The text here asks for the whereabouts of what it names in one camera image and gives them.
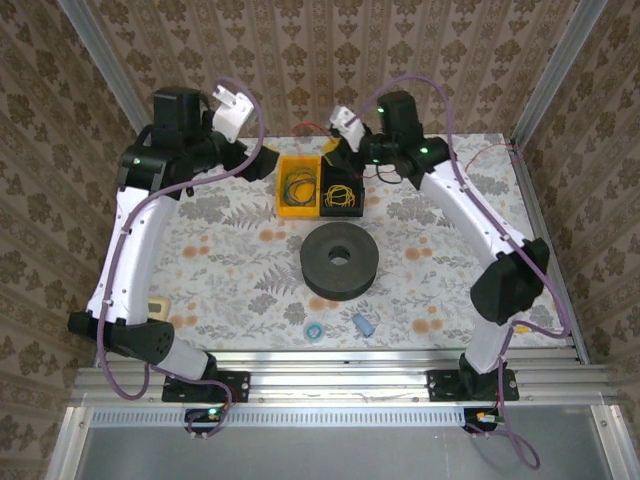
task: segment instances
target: yellow bin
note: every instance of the yellow bin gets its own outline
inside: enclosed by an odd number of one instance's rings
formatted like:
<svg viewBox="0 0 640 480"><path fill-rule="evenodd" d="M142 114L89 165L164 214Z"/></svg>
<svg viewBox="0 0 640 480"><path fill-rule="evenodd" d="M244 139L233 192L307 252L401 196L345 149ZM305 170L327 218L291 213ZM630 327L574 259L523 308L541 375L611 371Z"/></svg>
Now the yellow bin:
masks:
<svg viewBox="0 0 640 480"><path fill-rule="evenodd" d="M320 171L321 171L322 157L319 155L309 156L287 156L280 157L280 164L278 166L278 181L276 183L276 212L279 217L319 217L320 216ZM284 201L284 180L287 175L298 168L309 168L316 174L315 185L315 201L309 205L295 206L287 205Z"/></svg>

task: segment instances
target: black tape roll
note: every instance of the black tape roll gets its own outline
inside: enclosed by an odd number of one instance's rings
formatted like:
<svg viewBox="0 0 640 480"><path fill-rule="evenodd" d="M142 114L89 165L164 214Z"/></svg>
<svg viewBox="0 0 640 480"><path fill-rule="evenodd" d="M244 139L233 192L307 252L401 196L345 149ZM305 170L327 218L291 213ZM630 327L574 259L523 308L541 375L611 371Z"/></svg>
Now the black tape roll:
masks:
<svg viewBox="0 0 640 480"><path fill-rule="evenodd" d="M364 229L332 222L311 232L302 243L300 263L307 286L327 300L362 295L376 278L378 247Z"/></svg>

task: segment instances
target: patterned wallpaper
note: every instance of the patterned wallpaper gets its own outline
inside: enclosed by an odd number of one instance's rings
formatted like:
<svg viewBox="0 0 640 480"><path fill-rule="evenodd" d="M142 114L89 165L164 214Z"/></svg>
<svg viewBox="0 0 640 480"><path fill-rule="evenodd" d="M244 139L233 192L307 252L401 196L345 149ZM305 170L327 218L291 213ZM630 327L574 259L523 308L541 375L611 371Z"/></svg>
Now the patterned wallpaper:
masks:
<svg viewBox="0 0 640 480"><path fill-rule="evenodd" d="M88 0L150 110L155 88L211 91L239 77L273 135L361 105L391 77L419 72L455 101L456 132L511 133L577 0ZM426 130L444 109L415 94ZM375 113L367 121L377 125Z"/></svg>
<svg viewBox="0 0 640 480"><path fill-rule="evenodd" d="M583 336L640 451L640 2L609 2L527 150Z"/></svg>
<svg viewBox="0 0 640 480"><path fill-rule="evenodd" d="M79 365L133 132L55 2L0 4L0 478L40 478Z"/></svg>

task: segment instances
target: floral tablecloth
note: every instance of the floral tablecloth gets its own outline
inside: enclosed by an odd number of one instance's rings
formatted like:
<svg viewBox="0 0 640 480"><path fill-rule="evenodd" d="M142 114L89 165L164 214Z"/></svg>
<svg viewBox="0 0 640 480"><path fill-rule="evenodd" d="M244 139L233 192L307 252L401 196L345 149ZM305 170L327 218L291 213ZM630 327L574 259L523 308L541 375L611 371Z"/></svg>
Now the floral tablecloth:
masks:
<svg viewBox="0 0 640 480"><path fill-rule="evenodd" d="M314 153L319 137L301 139ZM457 135L466 164L480 149L502 143L502 135ZM265 143L296 154L293 138ZM503 146L481 154L471 180L515 228L531 237L531 226ZM152 277L152 294L171 300L169 320L177 335L208 349L450 348L468 343L475 312L469 288L482 273L462 235L407 181L386 185L366 179L363 218L380 251L373 286L351 301L330 302L304 284L299 251L304 238L335 219L285 220L275 214L275 178L248 183L228 179L183 196L163 237ZM376 327L364 338L351 321L356 313ZM538 325L559 328L548 292L525 314ZM323 340L311 345L309 321L323 324ZM541 335L516 334L514 346L562 345Z"/></svg>

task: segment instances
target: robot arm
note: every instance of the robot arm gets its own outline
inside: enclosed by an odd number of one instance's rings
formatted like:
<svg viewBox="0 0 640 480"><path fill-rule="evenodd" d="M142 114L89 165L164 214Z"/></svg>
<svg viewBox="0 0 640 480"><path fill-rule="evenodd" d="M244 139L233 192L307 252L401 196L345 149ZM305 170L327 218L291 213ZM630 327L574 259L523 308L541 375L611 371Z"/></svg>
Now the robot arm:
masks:
<svg viewBox="0 0 640 480"><path fill-rule="evenodd" d="M413 98L407 92L392 92L378 99L383 133L371 134L346 107L336 107L331 128L341 137L338 146L325 157L334 166L362 174L367 163L393 164L416 189L433 200L456 225L471 245L483 275L471 288L471 300L482 318L475 321L471 343L461 368L470 367L473 376L495 372L503 346L510 335L510 323L531 308L542 293L542 282L521 260L487 217L470 200L465 188L497 219L510 239L520 246L542 271L546 271L549 249L542 239L528 241L489 205L473 183L464 176L462 186L455 175L444 140L424 138Z"/></svg>
<svg viewBox="0 0 640 480"><path fill-rule="evenodd" d="M206 98L199 91L171 87L155 92L153 125L143 129L121 157L116 219L105 264L86 311L70 315L71 332L96 339L97 317L116 244L126 219L142 200L218 164L230 170L246 159L246 146L237 137L251 116L253 104L242 93L232 94L222 86L217 87L214 97L221 106L214 114L207 105L201 115L201 102ZM249 181L262 179L273 171L277 159L276 152L262 147L254 163L238 175ZM131 225L113 289L108 292L104 344L110 351L190 380L215 380L215 358L176 338L170 323L147 318L151 275L164 229L181 193L150 201ZM193 191L187 189L186 193L190 196Z"/></svg>

